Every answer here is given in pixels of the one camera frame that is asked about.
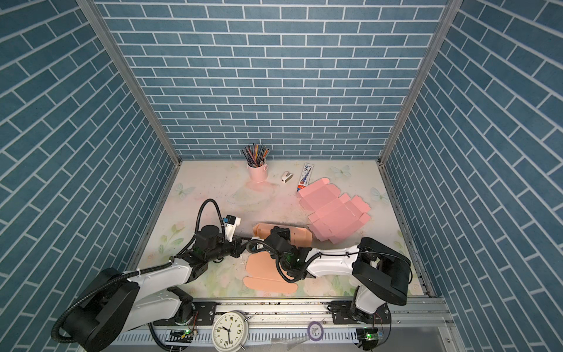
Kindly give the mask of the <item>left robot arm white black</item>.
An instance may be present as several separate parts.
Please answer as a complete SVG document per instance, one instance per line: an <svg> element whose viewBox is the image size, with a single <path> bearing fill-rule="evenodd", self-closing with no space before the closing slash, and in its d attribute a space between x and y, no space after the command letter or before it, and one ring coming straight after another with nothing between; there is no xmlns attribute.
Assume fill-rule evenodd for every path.
<svg viewBox="0 0 563 352"><path fill-rule="evenodd" d="M180 286L204 274L210 262L238 258L245 249L243 238L206 225L164 264L124 273L105 269L56 320L51 339L102 351L124 331L175 316L186 321L191 296Z"/></svg>

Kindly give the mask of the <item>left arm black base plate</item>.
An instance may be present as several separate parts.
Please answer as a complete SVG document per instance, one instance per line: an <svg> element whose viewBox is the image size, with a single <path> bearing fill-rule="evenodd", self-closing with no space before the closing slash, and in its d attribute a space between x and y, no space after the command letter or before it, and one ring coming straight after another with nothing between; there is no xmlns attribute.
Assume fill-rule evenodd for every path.
<svg viewBox="0 0 563 352"><path fill-rule="evenodd" d="M193 302L190 307L181 307L172 318L153 322L155 326L212 326L216 314L216 302Z"/></svg>

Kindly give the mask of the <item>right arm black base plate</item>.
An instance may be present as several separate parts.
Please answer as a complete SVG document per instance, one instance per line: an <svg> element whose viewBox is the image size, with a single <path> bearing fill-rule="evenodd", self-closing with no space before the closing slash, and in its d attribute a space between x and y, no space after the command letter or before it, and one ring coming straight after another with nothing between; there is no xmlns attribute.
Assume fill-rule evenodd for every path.
<svg viewBox="0 0 563 352"><path fill-rule="evenodd" d="M327 306L331 314L333 324L372 324L385 325L391 323L391 311L387 304L376 309L375 313L369 314L354 306L351 300L332 301Z"/></svg>

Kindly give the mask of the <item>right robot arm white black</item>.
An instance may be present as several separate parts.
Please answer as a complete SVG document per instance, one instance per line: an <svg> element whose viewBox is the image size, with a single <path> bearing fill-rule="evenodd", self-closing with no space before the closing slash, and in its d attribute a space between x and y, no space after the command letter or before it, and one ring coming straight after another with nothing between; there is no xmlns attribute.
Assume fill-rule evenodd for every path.
<svg viewBox="0 0 563 352"><path fill-rule="evenodd" d="M283 281L296 283L327 275L352 276L359 286L351 307L367 315L374 315L385 304L407 304L412 274L411 261L405 255L370 237L344 249L297 247L280 232L280 227L274 227L270 236L253 238L246 249L252 254L267 252Z"/></svg>

